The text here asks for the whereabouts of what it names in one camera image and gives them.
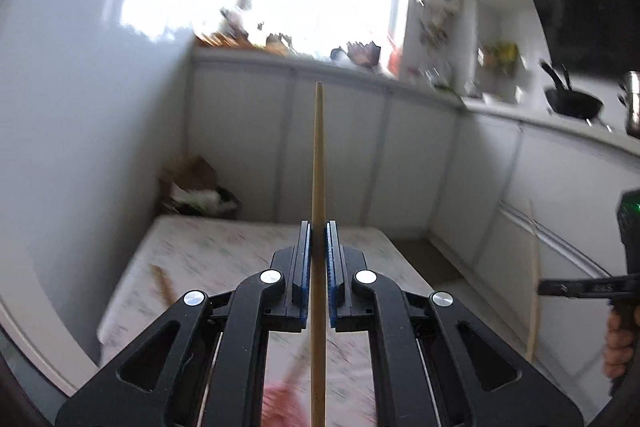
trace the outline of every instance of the black pan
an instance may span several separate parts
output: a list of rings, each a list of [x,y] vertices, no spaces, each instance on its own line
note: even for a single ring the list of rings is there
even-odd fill
[[[580,120],[593,120],[597,117],[602,110],[602,100],[587,92],[573,90],[569,73],[564,67],[562,69],[569,89],[564,87],[558,74],[546,62],[540,61],[540,67],[551,77],[556,86],[545,89],[546,101],[554,112]]]

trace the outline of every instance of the finger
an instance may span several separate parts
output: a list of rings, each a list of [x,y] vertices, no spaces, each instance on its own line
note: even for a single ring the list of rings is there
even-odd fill
[[[611,365],[620,365],[621,363],[627,363],[634,357],[634,350],[630,347],[624,347],[623,349],[611,349],[605,347],[604,361]]]
[[[634,341],[634,334],[627,330],[609,331],[605,335],[607,346],[611,349],[620,349],[621,347],[630,346]]]
[[[611,365],[610,363],[605,362],[602,370],[607,378],[613,379],[624,375],[626,367],[624,365]]]
[[[620,315],[618,315],[618,312],[612,311],[607,319],[607,328],[611,331],[619,330],[621,324],[622,319],[620,318]]]

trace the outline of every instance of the floor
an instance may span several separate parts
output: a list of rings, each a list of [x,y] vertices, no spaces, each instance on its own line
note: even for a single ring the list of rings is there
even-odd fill
[[[525,343],[429,241],[393,241],[393,244],[434,290],[447,291],[460,299],[500,338],[521,355],[524,354]]]

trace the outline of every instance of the black range hood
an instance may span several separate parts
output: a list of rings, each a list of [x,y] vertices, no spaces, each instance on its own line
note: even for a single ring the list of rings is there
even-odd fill
[[[640,70],[640,0],[533,0],[555,68],[605,78]]]

